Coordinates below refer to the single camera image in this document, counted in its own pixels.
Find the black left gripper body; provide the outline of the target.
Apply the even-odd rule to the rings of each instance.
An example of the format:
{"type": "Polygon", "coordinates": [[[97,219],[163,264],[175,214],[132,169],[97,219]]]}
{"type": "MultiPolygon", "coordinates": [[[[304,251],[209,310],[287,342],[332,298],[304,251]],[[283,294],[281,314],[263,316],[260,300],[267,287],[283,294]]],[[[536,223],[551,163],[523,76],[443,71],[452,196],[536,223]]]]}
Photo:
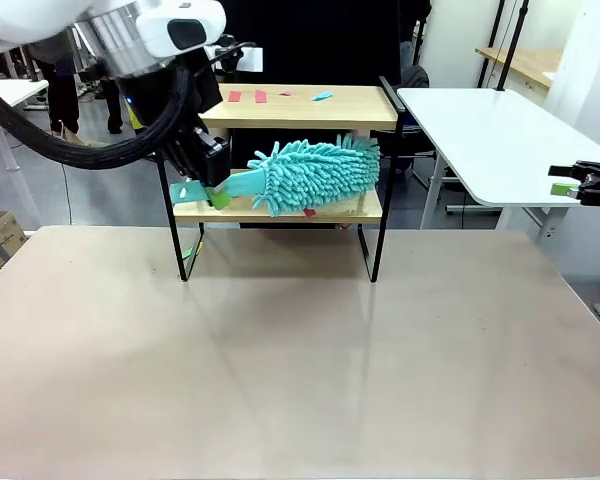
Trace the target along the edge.
{"type": "Polygon", "coordinates": [[[163,151],[181,176],[204,187],[219,187],[230,175],[229,143],[201,127],[181,128],[163,151]]]}

